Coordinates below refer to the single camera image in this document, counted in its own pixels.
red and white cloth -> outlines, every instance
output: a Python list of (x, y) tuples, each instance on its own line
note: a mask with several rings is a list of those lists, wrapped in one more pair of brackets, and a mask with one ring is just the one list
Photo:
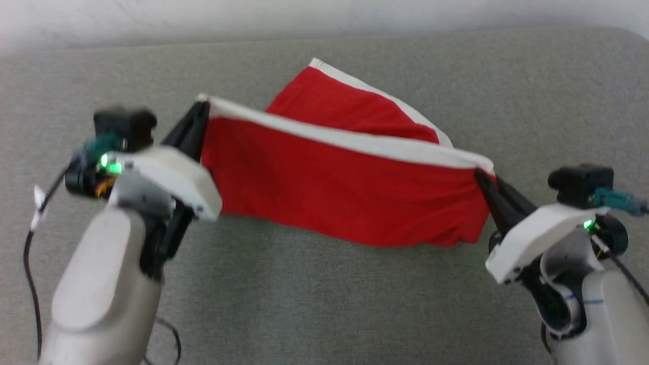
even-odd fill
[(486, 157), (403, 101), (314, 59), (266, 112), (210, 97), (202, 163), (223, 212), (361, 244), (477, 241)]

red cloth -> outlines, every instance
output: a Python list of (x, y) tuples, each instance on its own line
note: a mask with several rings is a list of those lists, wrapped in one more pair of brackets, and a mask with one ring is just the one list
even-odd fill
[[(414, 123), (394, 101), (314, 67), (288, 84), (267, 113), (310, 125), (439, 143), (432, 128)], [(202, 163), (223, 197), (224, 213), (361, 244), (475, 243), (488, 215), (474, 178), (477, 166), (404, 162), (240, 119), (211, 120)]]

white background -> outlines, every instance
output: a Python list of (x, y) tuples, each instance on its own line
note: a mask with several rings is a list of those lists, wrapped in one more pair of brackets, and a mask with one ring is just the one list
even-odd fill
[(649, 1), (0, 0), (0, 54), (584, 24), (649, 38)]

gray fabric tablecloth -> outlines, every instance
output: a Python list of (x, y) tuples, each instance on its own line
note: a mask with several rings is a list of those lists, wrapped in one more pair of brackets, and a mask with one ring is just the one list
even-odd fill
[[(613, 29), (517, 29), (409, 38), (175, 45), (0, 58), (0, 363), (33, 364), (21, 253), (34, 210), (96, 108), (146, 105), (164, 135), (199, 92), (263, 109), (312, 57), (412, 105), (456, 147), (493, 159), (536, 203), (548, 173), (590, 161), (649, 196), (649, 46)], [(60, 192), (34, 239), (44, 323), (94, 201)], [(649, 221), (620, 215), (623, 261), (649, 284)], [(478, 245), (380, 249), (268, 221), (222, 217), (188, 231), (167, 266), (160, 314), (183, 364), (545, 364), (539, 318), (501, 287)], [(154, 332), (150, 356), (170, 364)]]

green light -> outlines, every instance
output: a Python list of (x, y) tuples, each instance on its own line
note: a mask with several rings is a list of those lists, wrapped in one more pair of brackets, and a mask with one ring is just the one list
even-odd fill
[(103, 167), (103, 168), (105, 168), (105, 167), (108, 165), (108, 154), (103, 155), (103, 156), (99, 159), (99, 164), (100, 164), (101, 167)]
[(595, 228), (595, 221), (593, 221), (593, 220), (585, 221), (583, 223), (583, 228), (586, 231), (590, 231), (591, 229)]
[(110, 164), (106, 167), (106, 171), (109, 173), (113, 173), (115, 175), (119, 175), (121, 173), (122, 167), (119, 162), (115, 162), (114, 164)]

